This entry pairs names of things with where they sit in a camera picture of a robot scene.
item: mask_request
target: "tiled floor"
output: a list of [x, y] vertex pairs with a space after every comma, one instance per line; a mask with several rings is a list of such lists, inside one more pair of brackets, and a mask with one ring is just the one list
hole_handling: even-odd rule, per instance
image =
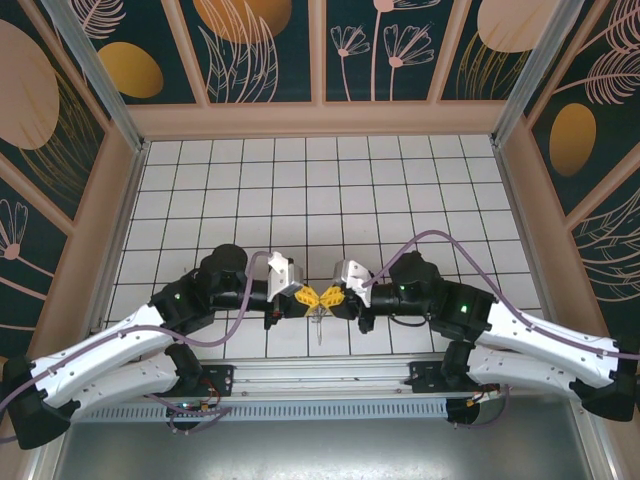
[[[486, 136], [156, 142], [107, 324], [222, 243], [236, 243], [249, 255], [278, 250], [302, 265], [322, 292], [342, 258], [377, 271], [402, 243], [434, 228], [462, 241], [517, 306], [541, 315]], [[447, 278], [488, 289], [441, 240], [424, 239], [418, 250]], [[257, 277], [266, 273], [262, 262]], [[193, 336], [219, 338], [228, 323], [223, 316]], [[265, 332], [261, 315], [250, 314], [225, 346], [196, 352], [201, 359], [393, 354], [444, 351], [447, 343], [428, 325], [407, 328], [378, 318], [375, 330], [361, 335], [355, 323], [325, 318], [319, 345], [307, 319], [285, 319]]]

